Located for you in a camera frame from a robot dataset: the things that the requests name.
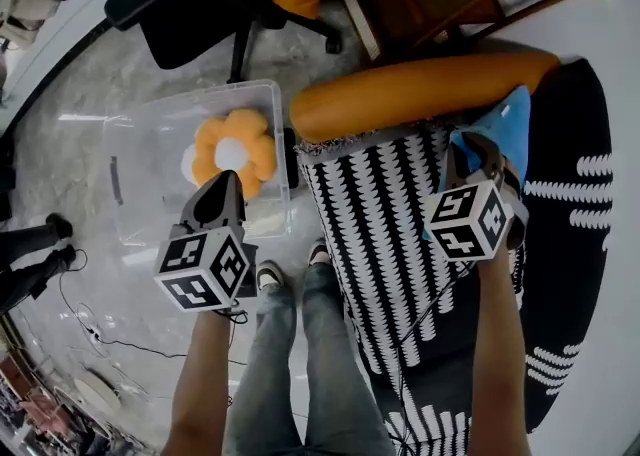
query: plush toy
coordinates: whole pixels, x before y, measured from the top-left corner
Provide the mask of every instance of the plush toy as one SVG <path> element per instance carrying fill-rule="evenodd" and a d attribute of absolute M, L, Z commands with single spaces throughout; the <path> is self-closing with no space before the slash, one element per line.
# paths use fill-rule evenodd
<path fill-rule="evenodd" d="M 202 186 L 222 170 L 234 170 L 249 200 L 276 171 L 276 146 L 265 134 L 266 118 L 252 109 L 236 109 L 227 118 L 212 117 L 196 133 L 193 177 Z"/>

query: marble floor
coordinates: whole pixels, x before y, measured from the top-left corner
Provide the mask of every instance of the marble floor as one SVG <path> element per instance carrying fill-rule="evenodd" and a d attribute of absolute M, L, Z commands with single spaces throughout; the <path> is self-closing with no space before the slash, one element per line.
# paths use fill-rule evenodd
<path fill-rule="evenodd" d="M 300 89 L 349 74 L 363 63 L 363 50 L 342 5 L 327 4 L 321 16 L 343 32 L 344 51 L 338 56 L 325 54 L 323 38 L 291 24 L 281 31 L 261 30 L 253 39 L 245 77 L 279 84 L 285 125 L 287 106 Z M 155 99 L 225 84 L 231 49 L 227 39 L 184 67 L 162 71 L 139 28 L 110 30 L 53 81 L 16 130 L 18 184 L 12 195 L 14 218 L 7 228 L 39 224 L 53 211 L 72 221 L 72 242 L 86 251 L 89 262 L 82 271 L 65 274 L 62 287 L 71 306 L 86 324 L 99 328 L 103 340 L 184 353 L 195 317 L 178 312 L 154 284 L 152 262 L 132 265 L 124 258 L 139 248 L 122 244 L 116 230 L 103 119 Z M 295 279 L 321 230 L 305 189 L 292 191 L 291 206 L 291 232 L 261 244 L 258 257 L 277 260 Z M 46 253 L 27 256 L 16 266 Z M 251 314 L 256 303 L 248 300 L 243 306 Z M 182 358 L 92 344 L 63 302 L 57 280 L 50 281 L 37 301 L 25 300 L 11 317 L 53 383 L 72 391 L 73 378 L 83 369 L 97 371 L 119 391 L 123 405 L 117 417 L 107 420 L 152 446 L 162 446 Z M 250 315 L 250 322 L 235 332 L 230 358 L 245 361 L 254 330 Z M 306 425 L 308 402 L 305 362 L 306 341 L 300 333 L 291 356 L 292 405 L 300 429 Z M 230 364 L 231 395 L 241 375 L 242 367 Z"/>

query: clear plastic storage bin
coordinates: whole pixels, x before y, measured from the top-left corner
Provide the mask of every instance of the clear plastic storage bin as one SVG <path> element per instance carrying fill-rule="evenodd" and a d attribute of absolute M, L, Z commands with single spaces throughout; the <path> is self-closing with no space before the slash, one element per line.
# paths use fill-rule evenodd
<path fill-rule="evenodd" d="M 106 152 L 115 218 L 122 243 L 157 247 L 169 236 L 187 200 L 197 191 L 181 171 L 185 150 L 200 124 L 251 108 L 269 121 L 277 170 L 260 195 L 246 204 L 245 241 L 289 231 L 287 180 L 280 88 L 269 80 L 220 86 L 144 104 L 105 122 Z"/>

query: forearm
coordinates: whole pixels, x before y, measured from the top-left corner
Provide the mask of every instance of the forearm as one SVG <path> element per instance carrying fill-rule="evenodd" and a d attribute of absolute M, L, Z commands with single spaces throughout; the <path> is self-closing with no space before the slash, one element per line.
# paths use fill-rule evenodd
<path fill-rule="evenodd" d="M 228 358 L 229 320 L 214 312 L 200 313 L 173 399 L 165 456 L 220 454 L 227 415 Z"/>
<path fill-rule="evenodd" d="M 470 454 L 528 454 L 524 337 L 506 247 L 503 245 L 492 261 L 478 263 L 478 273 L 480 312 L 473 361 Z"/>

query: black and white patterned cushion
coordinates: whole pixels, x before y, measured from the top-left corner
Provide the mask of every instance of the black and white patterned cushion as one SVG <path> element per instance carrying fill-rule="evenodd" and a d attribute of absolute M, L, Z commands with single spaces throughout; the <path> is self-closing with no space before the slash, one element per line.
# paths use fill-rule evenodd
<path fill-rule="evenodd" d="M 446 262 L 421 237 L 423 202 L 437 190 L 450 130 L 425 123 L 299 155 L 387 428 L 434 455 L 466 453 L 479 305 L 475 270 Z M 524 245 L 510 255 L 529 431 L 557 397 L 595 308 L 612 207 L 610 153 L 604 94 L 589 64 L 551 72 L 532 97 L 523 197 L 531 217 Z"/>

